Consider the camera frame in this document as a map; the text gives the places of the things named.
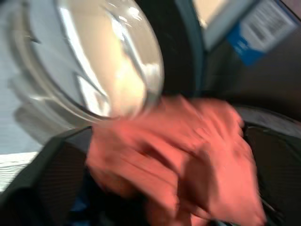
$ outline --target sticker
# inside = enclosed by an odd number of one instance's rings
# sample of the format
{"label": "sticker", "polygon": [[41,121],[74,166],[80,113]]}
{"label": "sticker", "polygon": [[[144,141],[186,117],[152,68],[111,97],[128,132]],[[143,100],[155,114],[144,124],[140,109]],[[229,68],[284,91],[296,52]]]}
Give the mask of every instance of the sticker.
{"label": "sticker", "polygon": [[262,0],[228,34],[245,65],[252,65],[295,28],[296,23],[273,0]]}

